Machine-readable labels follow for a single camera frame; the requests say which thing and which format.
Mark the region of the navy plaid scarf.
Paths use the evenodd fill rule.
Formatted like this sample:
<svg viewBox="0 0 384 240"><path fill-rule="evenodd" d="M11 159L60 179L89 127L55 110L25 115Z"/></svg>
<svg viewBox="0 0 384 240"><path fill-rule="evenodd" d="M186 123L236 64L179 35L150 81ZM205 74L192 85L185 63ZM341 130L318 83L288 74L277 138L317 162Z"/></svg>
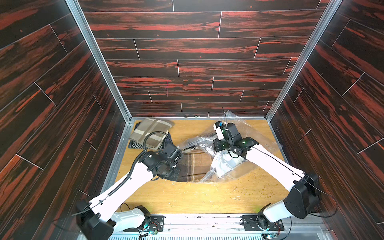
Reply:
<svg viewBox="0 0 384 240"><path fill-rule="evenodd" d="M171 134L167 133L167 136L164 138L163 147L165 148L167 145L172 144L172 143L173 143L173 141L171 138Z"/></svg>

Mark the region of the clear plastic vacuum bag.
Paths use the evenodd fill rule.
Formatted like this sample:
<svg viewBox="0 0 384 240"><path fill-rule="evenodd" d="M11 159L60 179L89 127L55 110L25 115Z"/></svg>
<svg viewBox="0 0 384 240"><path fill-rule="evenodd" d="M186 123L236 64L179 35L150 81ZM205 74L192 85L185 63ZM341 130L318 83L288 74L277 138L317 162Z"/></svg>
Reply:
<svg viewBox="0 0 384 240"><path fill-rule="evenodd" d="M235 124L242 137L251 137L255 139L270 153L276 154L280 152L280 144L275 140L267 138L260 131L251 127L245 120L234 113L227 111L219 117L219 120L224 121L225 124ZM183 155L205 152L213 158L210 171L202 180L195 183L229 182L238 179L259 167L243 157L236 156L233 152L229 153L226 150L215 152L215 138L217 138L217 133L213 127L210 127L198 136L190 138L180 144L180 149L182 149Z"/></svg>

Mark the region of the brown striped fringed scarf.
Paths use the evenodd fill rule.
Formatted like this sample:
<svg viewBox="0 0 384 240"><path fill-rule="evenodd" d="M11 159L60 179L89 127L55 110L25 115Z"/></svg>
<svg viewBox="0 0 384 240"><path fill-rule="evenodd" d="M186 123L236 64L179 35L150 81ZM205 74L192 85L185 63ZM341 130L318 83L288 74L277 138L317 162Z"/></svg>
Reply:
<svg viewBox="0 0 384 240"><path fill-rule="evenodd" d="M176 182L199 182L210 171L212 161L205 152L184 154L177 164L180 172Z"/></svg>

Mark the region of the tan cream plaid scarf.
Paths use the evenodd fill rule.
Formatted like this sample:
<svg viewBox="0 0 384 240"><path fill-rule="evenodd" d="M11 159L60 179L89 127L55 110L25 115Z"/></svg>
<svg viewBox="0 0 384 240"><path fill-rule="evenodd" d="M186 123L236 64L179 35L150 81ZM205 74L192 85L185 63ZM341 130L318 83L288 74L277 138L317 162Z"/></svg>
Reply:
<svg viewBox="0 0 384 240"><path fill-rule="evenodd" d="M130 135L130 140L137 144L139 148L143 148L144 140L149 134L153 132L167 134L174 125L175 123L169 120L146 118L135 125L135 129ZM164 134L153 134L147 139L146 147L151 150L158 150L165 138Z"/></svg>

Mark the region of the black white chevron scarf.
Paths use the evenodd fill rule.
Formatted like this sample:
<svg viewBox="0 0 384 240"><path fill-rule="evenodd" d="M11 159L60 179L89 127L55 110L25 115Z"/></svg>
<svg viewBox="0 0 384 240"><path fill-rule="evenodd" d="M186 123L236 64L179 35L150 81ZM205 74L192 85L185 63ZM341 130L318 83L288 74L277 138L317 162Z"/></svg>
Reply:
<svg viewBox="0 0 384 240"><path fill-rule="evenodd" d="M141 123L136 123L133 132L131 133L129 137L129 149L142 149L143 148L143 141L144 141L144 130L141 129Z"/></svg>

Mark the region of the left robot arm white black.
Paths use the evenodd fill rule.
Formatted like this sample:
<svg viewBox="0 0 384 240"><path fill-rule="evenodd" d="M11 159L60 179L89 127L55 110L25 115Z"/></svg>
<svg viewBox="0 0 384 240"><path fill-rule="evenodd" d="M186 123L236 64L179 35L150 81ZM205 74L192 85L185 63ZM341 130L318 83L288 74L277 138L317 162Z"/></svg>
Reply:
<svg viewBox="0 0 384 240"><path fill-rule="evenodd" d="M77 202L74 216L81 232L88 240L107 240L114 233L139 228L150 215L146 208L138 206L122 213L117 209L154 177L175 181L182 156L181 149L173 144L157 152L142 151L125 177L90 201Z"/></svg>

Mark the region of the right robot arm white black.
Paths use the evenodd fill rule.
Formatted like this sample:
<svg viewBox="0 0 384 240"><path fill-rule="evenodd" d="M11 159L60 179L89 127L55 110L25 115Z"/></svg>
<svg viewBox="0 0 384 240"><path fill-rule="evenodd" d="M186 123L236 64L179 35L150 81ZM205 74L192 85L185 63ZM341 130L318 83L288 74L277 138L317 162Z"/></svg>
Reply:
<svg viewBox="0 0 384 240"><path fill-rule="evenodd" d="M267 230L278 221L296 217L304 219L321 200L319 176L303 171L280 160L251 137L243 138L233 123L218 121L214 125L218 137L214 139L214 150L227 151L231 157L238 157L256 164L269 173L286 190L287 197L273 205L269 204L258 212L258 225Z"/></svg>

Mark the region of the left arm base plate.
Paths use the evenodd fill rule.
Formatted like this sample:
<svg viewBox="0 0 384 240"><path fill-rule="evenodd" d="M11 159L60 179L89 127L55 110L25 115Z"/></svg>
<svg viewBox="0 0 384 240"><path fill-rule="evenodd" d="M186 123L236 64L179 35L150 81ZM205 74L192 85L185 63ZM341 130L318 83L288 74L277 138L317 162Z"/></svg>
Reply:
<svg viewBox="0 0 384 240"><path fill-rule="evenodd" d="M145 232L151 234L157 234L164 230L165 217L160 215L151 215L146 217L143 223L137 228L125 229L123 232Z"/></svg>

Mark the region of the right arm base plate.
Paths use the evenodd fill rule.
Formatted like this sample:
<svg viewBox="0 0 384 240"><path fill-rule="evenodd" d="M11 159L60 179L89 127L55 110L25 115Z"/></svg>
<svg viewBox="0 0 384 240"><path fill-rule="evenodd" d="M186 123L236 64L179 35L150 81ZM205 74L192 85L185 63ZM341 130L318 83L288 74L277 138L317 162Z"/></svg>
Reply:
<svg viewBox="0 0 384 240"><path fill-rule="evenodd" d="M259 215L243 215L241 216L240 225L245 231L276 231L281 232L285 227L281 220L272 223L265 217Z"/></svg>

